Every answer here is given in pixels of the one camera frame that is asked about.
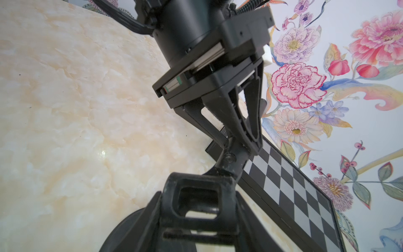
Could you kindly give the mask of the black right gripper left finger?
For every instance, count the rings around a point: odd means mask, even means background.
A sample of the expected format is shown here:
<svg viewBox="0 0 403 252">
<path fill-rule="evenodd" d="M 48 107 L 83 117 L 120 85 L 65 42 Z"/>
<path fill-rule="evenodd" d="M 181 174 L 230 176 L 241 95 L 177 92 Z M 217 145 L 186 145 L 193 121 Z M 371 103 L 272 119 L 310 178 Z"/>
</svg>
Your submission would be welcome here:
<svg viewBox="0 0 403 252">
<path fill-rule="evenodd" d="M 130 231 L 129 252 L 161 252 L 162 248 L 162 192 L 150 200 Z"/>
</svg>

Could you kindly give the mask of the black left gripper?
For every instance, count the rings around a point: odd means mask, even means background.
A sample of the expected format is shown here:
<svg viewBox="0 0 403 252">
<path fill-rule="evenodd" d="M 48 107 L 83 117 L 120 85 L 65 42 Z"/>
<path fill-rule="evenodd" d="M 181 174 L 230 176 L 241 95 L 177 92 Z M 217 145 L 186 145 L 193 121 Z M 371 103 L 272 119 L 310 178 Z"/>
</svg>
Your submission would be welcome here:
<svg viewBox="0 0 403 252">
<path fill-rule="evenodd" d="M 227 138 L 201 113 L 206 106 L 253 155 L 262 148 L 261 90 L 244 91 L 247 119 L 238 91 L 261 75 L 274 25 L 271 9 L 255 5 L 232 9 L 225 1 L 166 1 L 153 14 L 153 37 L 170 67 L 153 85 L 156 95 L 224 148 Z"/>
</svg>

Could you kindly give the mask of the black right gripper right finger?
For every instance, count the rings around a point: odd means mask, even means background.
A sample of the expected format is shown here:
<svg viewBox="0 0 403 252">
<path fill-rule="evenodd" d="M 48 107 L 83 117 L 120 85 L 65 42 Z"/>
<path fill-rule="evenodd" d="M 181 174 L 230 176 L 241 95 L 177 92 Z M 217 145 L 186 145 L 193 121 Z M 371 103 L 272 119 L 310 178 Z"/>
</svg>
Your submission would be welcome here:
<svg viewBox="0 0 403 252">
<path fill-rule="evenodd" d="M 252 209 L 236 192 L 237 222 L 239 231 L 235 239 L 236 252 L 282 252 Z"/>
</svg>

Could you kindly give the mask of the black round disc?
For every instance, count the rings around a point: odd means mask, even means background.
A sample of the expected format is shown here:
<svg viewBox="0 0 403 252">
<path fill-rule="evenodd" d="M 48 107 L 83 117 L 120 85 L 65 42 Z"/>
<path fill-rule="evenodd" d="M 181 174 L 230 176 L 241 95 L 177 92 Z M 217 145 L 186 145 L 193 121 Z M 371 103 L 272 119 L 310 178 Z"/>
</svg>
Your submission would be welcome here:
<svg viewBox="0 0 403 252">
<path fill-rule="evenodd" d="M 128 252 L 127 241 L 129 240 L 129 234 L 133 228 L 135 222 L 142 214 L 143 209 L 140 209 L 128 217 L 116 226 L 116 228 L 110 233 L 105 242 L 100 248 L 101 252 Z"/>
</svg>

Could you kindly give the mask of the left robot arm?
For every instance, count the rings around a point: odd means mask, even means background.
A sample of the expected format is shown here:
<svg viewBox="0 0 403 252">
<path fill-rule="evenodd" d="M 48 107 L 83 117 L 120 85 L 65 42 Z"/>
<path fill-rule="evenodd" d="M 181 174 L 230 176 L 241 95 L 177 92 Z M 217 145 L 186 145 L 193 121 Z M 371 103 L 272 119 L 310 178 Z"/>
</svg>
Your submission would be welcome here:
<svg viewBox="0 0 403 252">
<path fill-rule="evenodd" d="M 170 69 L 154 85 L 175 113 L 224 147 L 234 137 L 250 153 L 262 147 L 264 46 L 271 9 L 251 1 L 136 1 L 137 18 L 108 1 L 96 5 L 140 35 L 152 36 Z"/>
</svg>

